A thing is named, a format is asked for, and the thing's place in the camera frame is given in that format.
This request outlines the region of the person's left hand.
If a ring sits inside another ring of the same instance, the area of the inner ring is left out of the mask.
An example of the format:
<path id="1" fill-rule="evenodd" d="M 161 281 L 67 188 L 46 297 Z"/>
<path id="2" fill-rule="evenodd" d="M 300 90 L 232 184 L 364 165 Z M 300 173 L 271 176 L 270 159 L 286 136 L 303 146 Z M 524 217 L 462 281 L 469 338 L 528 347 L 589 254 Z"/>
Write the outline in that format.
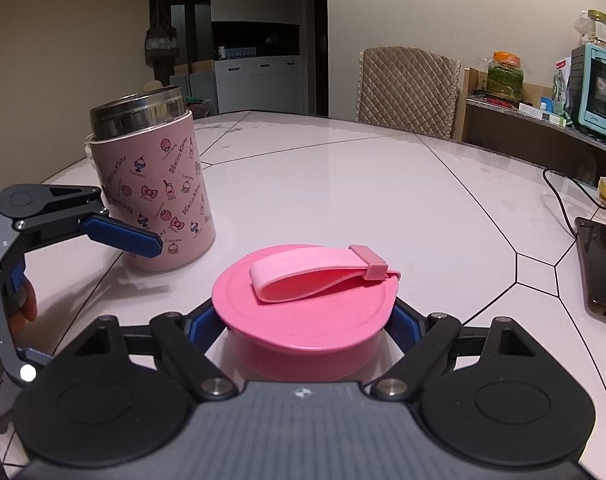
<path id="1" fill-rule="evenodd" d="M 22 284 L 23 302 L 17 312 L 8 318 L 9 328 L 12 336 L 20 333 L 26 323 L 33 323 L 38 318 L 38 303 L 36 302 L 35 290 L 32 283 L 25 278 Z"/>

